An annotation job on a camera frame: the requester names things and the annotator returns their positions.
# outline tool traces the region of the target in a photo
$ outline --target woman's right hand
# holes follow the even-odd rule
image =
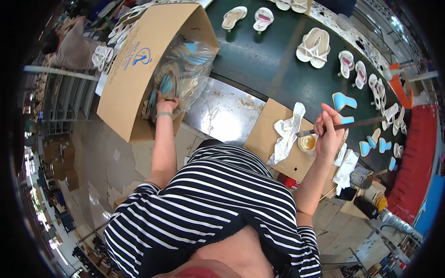
[[[341,125],[337,111],[325,103],[321,104],[321,108],[323,112],[318,115],[314,125],[314,132],[319,136],[315,151],[317,157],[334,160],[344,135],[344,129],[334,130],[335,125]]]
[[[179,104],[178,98],[174,98],[170,101],[166,101],[161,92],[158,91],[158,103],[156,104],[156,113],[160,112],[169,112],[173,113],[173,109],[175,109]]]

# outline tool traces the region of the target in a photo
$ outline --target white cloth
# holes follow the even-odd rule
[[[336,194],[340,195],[340,192],[343,188],[350,187],[349,184],[349,175],[354,171],[356,164],[359,160],[359,157],[353,152],[353,150],[348,149],[346,154],[341,162],[340,167],[337,170],[333,182],[337,184]]]
[[[292,145],[294,145],[297,136],[295,133],[300,131],[301,120],[303,119],[306,109],[302,103],[295,103],[294,116],[287,120],[279,120],[274,124],[275,130],[281,136],[278,138],[274,153],[269,158],[267,164],[276,165],[278,162],[284,160],[289,155]]]
[[[343,143],[343,146],[341,146],[340,152],[338,153],[338,157],[334,162],[334,165],[337,167],[340,167],[341,163],[343,162],[344,155],[346,154],[346,148],[348,145],[346,143]]]

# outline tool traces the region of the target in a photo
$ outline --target dirty paint can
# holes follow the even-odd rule
[[[349,175],[351,183],[362,189],[368,189],[371,186],[372,181],[367,177],[372,175],[372,171],[362,166],[357,166],[354,171]]]

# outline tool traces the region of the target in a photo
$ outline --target paint brush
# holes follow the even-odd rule
[[[362,121],[356,121],[350,124],[344,124],[344,125],[335,125],[334,129],[338,130],[338,129],[350,129],[353,127],[357,127],[357,126],[364,126],[364,125],[373,125],[375,123],[380,123],[382,121],[385,121],[386,117],[375,117],[375,118],[371,118],[371,119],[367,119],[367,120],[362,120]],[[324,132],[326,132],[326,126],[323,126],[323,130]],[[300,131],[295,133],[297,137],[304,137],[310,134],[314,134],[314,130],[306,130],[306,131]]]

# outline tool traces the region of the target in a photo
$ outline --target striped shirt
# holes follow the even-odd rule
[[[142,183],[104,235],[128,277],[173,271],[199,248],[252,226],[276,276],[319,277],[313,228],[297,227],[295,202],[264,162],[233,145],[196,150],[164,190]]]

